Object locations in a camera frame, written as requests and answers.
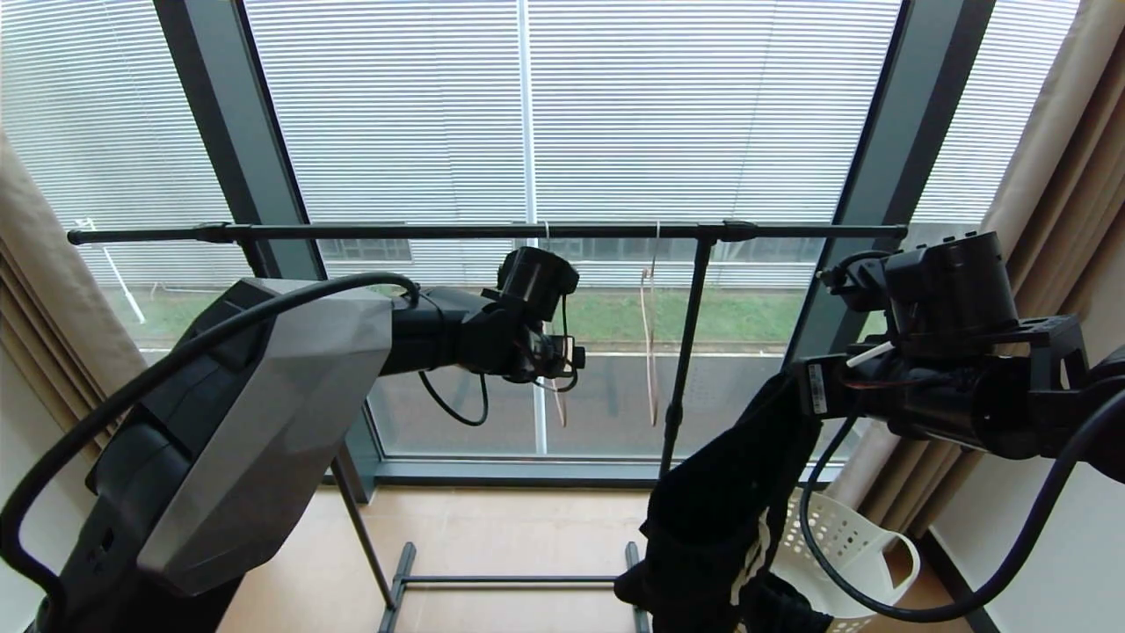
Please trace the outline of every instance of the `curtain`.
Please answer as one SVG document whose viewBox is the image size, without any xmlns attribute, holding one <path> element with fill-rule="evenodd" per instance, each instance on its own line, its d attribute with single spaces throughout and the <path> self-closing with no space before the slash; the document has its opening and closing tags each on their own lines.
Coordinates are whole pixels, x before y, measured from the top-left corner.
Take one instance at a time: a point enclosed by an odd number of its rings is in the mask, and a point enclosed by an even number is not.
<svg viewBox="0 0 1125 633">
<path fill-rule="evenodd" d="M 0 319 L 0 344 L 63 431 L 145 368 L 2 130 Z"/>
<path fill-rule="evenodd" d="M 1087 0 L 1043 85 L 982 229 L 996 230 L 1020 316 L 1120 300 L 1125 271 L 1125 3 Z M 1105 354 L 1090 351 L 1091 361 Z M 828 494 L 888 530 L 920 536 L 983 456 L 898 440 L 875 424 Z"/>
</svg>

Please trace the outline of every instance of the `basket handle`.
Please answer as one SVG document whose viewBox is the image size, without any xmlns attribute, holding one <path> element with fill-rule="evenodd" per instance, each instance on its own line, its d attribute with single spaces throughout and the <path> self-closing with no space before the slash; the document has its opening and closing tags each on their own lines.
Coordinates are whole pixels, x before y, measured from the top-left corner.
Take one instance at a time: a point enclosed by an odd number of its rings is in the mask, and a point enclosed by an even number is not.
<svg viewBox="0 0 1125 633">
<path fill-rule="evenodd" d="M 902 582 L 899 582 L 891 588 L 889 604 L 894 605 L 902 599 L 902 596 L 904 596 L 907 590 L 910 589 L 914 581 L 918 579 L 918 575 L 921 573 L 921 557 L 918 555 L 918 549 L 915 546 L 914 542 L 906 536 L 899 534 L 898 532 L 886 532 L 886 536 L 898 539 L 910 552 L 910 575 L 907 576 Z"/>
</svg>

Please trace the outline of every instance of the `white wall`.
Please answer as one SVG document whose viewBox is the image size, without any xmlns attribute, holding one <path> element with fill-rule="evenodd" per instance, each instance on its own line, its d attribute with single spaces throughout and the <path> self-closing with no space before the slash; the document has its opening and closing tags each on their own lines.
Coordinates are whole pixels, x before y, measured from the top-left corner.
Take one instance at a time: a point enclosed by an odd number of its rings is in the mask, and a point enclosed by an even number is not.
<svg viewBox="0 0 1125 633">
<path fill-rule="evenodd" d="M 1098 278 L 1099 287 L 1078 307 L 1091 363 L 1125 345 L 1125 247 Z M 1050 467 L 1047 460 L 988 458 L 935 522 L 934 535 L 973 588 L 1008 553 Z M 1123 526 L 1125 486 L 1080 464 L 1027 564 L 987 607 L 989 616 L 1005 633 L 1125 630 Z"/>
<path fill-rule="evenodd" d="M 8 499 L 16 482 L 61 436 L 58 425 L 0 349 L 0 499 Z M 93 497 L 82 487 L 89 467 L 81 456 L 71 462 L 24 523 L 25 546 L 55 571 L 65 562 L 92 507 Z M 0 633 L 22 632 L 42 597 L 38 587 L 0 562 Z"/>
</svg>

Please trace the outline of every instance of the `tile floor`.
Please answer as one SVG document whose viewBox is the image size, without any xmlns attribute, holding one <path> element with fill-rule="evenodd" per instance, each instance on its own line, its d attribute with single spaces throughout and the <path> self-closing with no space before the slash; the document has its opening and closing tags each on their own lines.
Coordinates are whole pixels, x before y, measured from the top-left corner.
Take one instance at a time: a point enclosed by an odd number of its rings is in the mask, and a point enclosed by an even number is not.
<svg viewBox="0 0 1125 633">
<path fill-rule="evenodd" d="M 638 492 L 381 489 L 362 508 L 376 552 L 394 573 L 406 541 L 414 573 L 616 575 L 624 546 L 644 541 Z M 948 600 L 924 575 L 904 606 Z M 400 633 L 629 633 L 631 609 L 609 589 L 469 591 L 411 589 Z M 382 604 L 334 489 L 316 494 L 277 557 L 243 581 L 223 633 L 251 631 L 370 633 Z M 963 622 L 876 622 L 868 633 L 970 633 Z"/>
</svg>

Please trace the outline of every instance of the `clothes rack horizontal bar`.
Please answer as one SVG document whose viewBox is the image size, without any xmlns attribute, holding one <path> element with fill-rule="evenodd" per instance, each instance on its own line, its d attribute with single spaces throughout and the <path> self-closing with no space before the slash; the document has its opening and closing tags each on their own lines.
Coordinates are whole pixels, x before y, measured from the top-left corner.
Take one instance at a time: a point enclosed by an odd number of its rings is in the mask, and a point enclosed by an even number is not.
<svg viewBox="0 0 1125 633">
<path fill-rule="evenodd" d="M 609 585 L 613 576 L 406 576 L 408 585 Z"/>
<path fill-rule="evenodd" d="M 713 224 L 683 221 L 646 224 L 234 224 L 215 221 L 182 228 L 74 229 L 72 244 L 189 239 L 237 243 L 256 239 L 341 238 L 529 238 L 529 237 L 662 237 L 740 242 L 755 237 L 904 237 L 907 226 L 842 224 L 756 224 L 727 220 Z"/>
</svg>

